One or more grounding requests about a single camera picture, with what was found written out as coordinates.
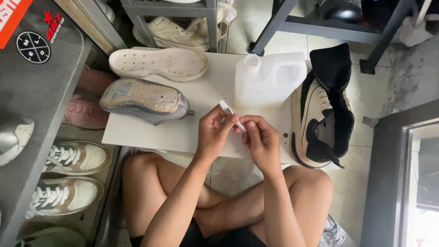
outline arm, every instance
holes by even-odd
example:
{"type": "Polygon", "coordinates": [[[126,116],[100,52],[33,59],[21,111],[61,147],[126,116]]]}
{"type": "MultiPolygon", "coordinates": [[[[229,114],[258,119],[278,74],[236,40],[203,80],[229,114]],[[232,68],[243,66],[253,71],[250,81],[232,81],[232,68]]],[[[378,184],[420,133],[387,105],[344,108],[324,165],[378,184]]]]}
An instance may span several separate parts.
{"type": "Polygon", "coordinates": [[[226,113],[217,105],[200,119],[195,156],[174,190],[154,215],[141,246],[180,245],[194,215],[209,167],[223,149],[229,130],[239,120],[237,115],[230,115],[219,123],[225,116],[226,113]]]}
{"type": "Polygon", "coordinates": [[[244,116],[248,136],[242,142],[250,148],[252,160],[264,176],[264,225],[267,246],[304,247],[305,240],[291,205],[281,169],[279,132],[261,116],[244,116]]]}

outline red star logo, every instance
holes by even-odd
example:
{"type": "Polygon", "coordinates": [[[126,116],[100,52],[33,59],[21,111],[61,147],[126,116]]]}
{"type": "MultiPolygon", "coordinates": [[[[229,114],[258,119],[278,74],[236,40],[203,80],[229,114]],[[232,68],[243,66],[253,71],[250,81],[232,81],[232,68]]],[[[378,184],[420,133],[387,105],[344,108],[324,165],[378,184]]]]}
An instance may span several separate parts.
{"type": "Polygon", "coordinates": [[[53,20],[53,18],[50,16],[50,11],[45,11],[44,15],[45,17],[43,19],[43,22],[47,22],[47,24],[50,26],[50,21],[53,20]]]}

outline circular melo sticker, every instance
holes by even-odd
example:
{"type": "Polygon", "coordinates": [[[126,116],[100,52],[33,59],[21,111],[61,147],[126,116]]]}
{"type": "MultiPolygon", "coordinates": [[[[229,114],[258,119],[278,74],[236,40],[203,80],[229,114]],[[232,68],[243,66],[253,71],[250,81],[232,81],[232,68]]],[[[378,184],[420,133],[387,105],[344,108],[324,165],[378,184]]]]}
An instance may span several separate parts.
{"type": "Polygon", "coordinates": [[[17,49],[29,62],[43,64],[50,58],[49,44],[34,32],[23,32],[17,37],[17,49]]]}

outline hand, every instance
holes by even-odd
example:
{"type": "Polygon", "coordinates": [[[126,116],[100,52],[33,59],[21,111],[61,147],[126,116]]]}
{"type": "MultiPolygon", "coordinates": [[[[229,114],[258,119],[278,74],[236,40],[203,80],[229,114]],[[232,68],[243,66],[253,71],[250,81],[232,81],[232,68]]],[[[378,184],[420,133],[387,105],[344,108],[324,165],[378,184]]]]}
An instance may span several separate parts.
{"type": "Polygon", "coordinates": [[[229,130],[238,120],[238,115],[228,116],[219,104],[216,105],[200,119],[195,156],[209,159],[212,163],[223,149],[229,130]]]}
{"type": "Polygon", "coordinates": [[[242,135],[242,143],[250,149],[253,162],[266,175],[281,170],[279,132],[261,116],[243,116],[240,121],[247,127],[248,135],[242,135]]]}

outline person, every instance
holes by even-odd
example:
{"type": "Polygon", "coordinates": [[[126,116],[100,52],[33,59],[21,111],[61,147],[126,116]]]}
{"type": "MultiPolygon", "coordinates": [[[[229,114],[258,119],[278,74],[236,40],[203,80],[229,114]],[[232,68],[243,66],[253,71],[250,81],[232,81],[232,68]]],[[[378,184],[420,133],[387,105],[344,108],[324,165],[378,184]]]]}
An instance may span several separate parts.
{"type": "Polygon", "coordinates": [[[279,133],[263,117],[228,116],[219,105],[200,119],[198,147],[187,169],[156,153],[136,154],[124,164],[122,189],[133,247],[315,247],[333,195],[322,170],[292,165],[282,171],[279,133]],[[228,132],[241,133],[238,120],[247,127],[242,143],[264,181],[227,197],[203,183],[228,132]],[[226,231],[223,238],[210,238],[226,231]]]}

